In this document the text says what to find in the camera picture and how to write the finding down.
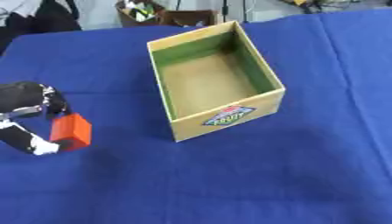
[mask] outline red block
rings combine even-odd
[[[51,142],[65,144],[65,151],[74,151],[91,144],[91,123],[79,114],[56,118],[52,123]]]

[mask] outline cardboard box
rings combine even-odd
[[[73,151],[91,144],[91,124],[79,114],[65,115],[52,122],[51,142]]]
[[[277,112],[284,86],[237,22],[148,43],[176,141]]]
[[[132,16],[130,16],[124,12],[124,9],[125,9],[124,1],[120,1],[115,4],[115,8],[117,9],[118,16],[120,17],[122,27],[131,27],[131,26],[138,26],[138,25],[159,25],[160,24],[160,19],[161,19],[160,13],[162,13],[165,10],[165,8],[162,5],[155,3],[151,0],[134,0],[133,2],[135,2],[136,4],[141,3],[141,2],[146,3],[146,4],[151,4],[152,7],[154,8],[156,16],[151,19],[147,19],[143,22],[137,22]]]
[[[162,25],[203,26],[216,25],[216,11],[214,10],[166,10],[162,13]]]

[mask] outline white floor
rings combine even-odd
[[[74,0],[80,10],[80,24],[85,30],[106,29],[121,27],[114,7],[117,0]],[[229,17],[242,21],[242,1],[227,0],[229,2]],[[279,0],[247,0],[249,21],[267,21],[302,11],[294,6],[282,3]],[[175,9],[177,0],[156,0],[167,9]],[[182,0],[181,10],[221,10],[222,0]],[[385,0],[361,0],[360,3],[351,3],[348,10],[363,10],[385,7]]]

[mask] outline blue table cover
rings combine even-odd
[[[190,29],[16,39],[0,83],[60,89],[93,143],[43,157],[0,143],[0,223],[392,223],[392,10],[244,28],[287,87],[279,112],[182,143],[146,42]],[[48,138],[42,117],[24,124]]]

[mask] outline box bottom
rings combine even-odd
[[[177,118],[257,95],[234,52],[171,64],[162,76]]]

